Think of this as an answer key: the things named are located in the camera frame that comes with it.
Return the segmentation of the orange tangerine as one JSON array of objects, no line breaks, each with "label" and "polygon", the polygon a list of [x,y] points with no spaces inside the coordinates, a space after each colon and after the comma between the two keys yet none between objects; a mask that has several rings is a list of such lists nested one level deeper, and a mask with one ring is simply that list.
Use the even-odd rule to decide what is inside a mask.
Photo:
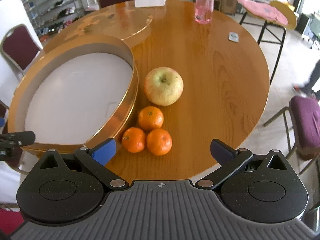
[{"label": "orange tangerine", "polygon": [[166,130],[154,129],[146,137],[146,146],[153,155],[165,155],[172,148],[172,138]]},{"label": "orange tangerine", "polygon": [[146,132],[161,128],[164,122],[162,111],[154,106],[148,106],[140,110],[138,114],[138,124]]},{"label": "orange tangerine", "polygon": [[145,148],[146,135],[137,127],[127,129],[122,137],[122,146],[130,153],[138,153]]}]

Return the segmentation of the yellow-red apple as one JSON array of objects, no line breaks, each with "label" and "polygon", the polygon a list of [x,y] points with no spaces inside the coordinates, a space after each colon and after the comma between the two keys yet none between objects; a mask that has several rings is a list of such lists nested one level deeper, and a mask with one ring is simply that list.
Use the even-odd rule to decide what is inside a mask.
[{"label": "yellow-red apple", "polygon": [[151,70],[144,80],[144,93],[147,99],[159,106],[175,103],[183,93],[184,83],[180,74],[169,67]]}]

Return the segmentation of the round golden box lid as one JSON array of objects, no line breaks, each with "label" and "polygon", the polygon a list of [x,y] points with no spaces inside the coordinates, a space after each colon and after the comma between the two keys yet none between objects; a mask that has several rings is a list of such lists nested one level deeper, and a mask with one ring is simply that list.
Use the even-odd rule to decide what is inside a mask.
[{"label": "round golden box lid", "polygon": [[151,34],[152,14],[134,2],[123,2],[96,10],[54,35],[43,48],[48,53],[56,47],[88,35],[114,36],[130,48],[143,42]]}]

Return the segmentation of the round golden box base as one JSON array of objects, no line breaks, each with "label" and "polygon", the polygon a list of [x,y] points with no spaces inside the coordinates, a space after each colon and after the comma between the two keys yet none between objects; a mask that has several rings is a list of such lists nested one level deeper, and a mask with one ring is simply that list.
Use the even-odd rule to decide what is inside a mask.
[{"label": "round golden box base", "polygon": [[24,147],[34,155],[120,140],[138,85],[134,56],[125,42],[106,35],[76,38],[28,70],[11,101],[8,131],[34,132],[35,142]]}]

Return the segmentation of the red cloth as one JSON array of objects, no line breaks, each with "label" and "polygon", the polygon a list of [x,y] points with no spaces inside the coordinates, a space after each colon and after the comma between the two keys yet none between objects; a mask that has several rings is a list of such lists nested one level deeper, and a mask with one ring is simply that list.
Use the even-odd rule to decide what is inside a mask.
[{"label": "red cloth", "polygon": [[20,211],[8,211],[0,210],[0,228],[5,234],[11,234],[14,232],[22,223],[24,219]]}]

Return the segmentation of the purple cushioned chair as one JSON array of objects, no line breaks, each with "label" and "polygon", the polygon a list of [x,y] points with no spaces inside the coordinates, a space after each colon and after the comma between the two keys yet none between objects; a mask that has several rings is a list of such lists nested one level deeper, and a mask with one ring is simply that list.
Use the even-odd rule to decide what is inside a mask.
[{"label": "purple cushioned chair", "polygon": [[319,104],[314,98],[294,96],[289,105],[280,109],[263,124],[268,126],[278,117],[284,120],[288,154],[286,159],[296,153],[309,163],[299,172],[302,175],[319,158]]}]

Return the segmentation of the person walking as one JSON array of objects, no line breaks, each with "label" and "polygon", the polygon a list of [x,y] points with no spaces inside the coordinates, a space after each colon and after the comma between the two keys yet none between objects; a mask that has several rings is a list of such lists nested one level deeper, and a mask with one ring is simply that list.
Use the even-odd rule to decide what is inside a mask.
[{"label": "person walking", "polygon": [[293,91],[298,95],[306,95],[307,97],[315,98],[319,101],[319,90],[314,92],[313,86],[319,80],[320,77],[320,60],[317,61],[308,82],[303,86],[293,85]]}]

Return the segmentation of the small grey card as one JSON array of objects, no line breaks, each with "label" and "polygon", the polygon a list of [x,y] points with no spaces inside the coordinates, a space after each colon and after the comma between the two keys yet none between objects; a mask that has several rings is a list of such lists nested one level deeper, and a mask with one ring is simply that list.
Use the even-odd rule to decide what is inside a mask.
[{"label": "small grey card", "polygon": [[237,33],[230,32],[229,36],[228,36],[228,40],[235,42],[235,43],[238,43],[239,42],[239,35]]}]

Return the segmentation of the metal shoe rack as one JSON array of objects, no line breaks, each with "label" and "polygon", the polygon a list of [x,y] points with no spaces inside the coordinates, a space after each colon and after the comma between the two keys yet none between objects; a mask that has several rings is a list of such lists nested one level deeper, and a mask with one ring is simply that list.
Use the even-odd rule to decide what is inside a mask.
[{"label": "metal shoe rack", "polygon": [[84,15],[82,0],[21,0],[40,40],[59,33]]}]

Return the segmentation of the pink cloth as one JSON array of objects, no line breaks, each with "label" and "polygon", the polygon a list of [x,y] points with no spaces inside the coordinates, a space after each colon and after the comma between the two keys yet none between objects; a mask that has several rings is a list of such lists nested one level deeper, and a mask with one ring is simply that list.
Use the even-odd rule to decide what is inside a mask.
[{"label": "pink cloth", "polygon": [[238,0],[246,11],[249,11],[255,16],[268,20],[269,22],[278,23],[280,25],[287,25],[288,20],[285,15],[280,12],[277,8],[267,4],[258,3],[251,0]]}]

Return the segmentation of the pink water bottle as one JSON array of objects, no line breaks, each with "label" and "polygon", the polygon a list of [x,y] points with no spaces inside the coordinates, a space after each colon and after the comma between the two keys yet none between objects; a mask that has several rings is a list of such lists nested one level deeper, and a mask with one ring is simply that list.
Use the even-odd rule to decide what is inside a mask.
[{"label": "pink water bottle", "polygon": [[213,18],[214,0],[195,0],[194,18],[197,23],[208,24]]}]

